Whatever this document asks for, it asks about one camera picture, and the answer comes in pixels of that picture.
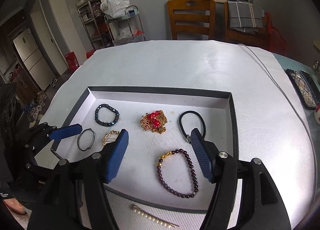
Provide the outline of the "person's left hand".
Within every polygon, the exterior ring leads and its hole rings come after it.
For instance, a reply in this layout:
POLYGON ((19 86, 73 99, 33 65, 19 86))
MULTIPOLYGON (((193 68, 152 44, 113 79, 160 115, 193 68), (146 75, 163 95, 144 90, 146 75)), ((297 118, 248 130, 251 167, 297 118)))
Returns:
POLYGON ((15 214, 18 214, 18 215, 25 215, 26 214, 24 207, 17 201, 16 198, 5 199, 3 201, 4 201, 5 205, 15 214))

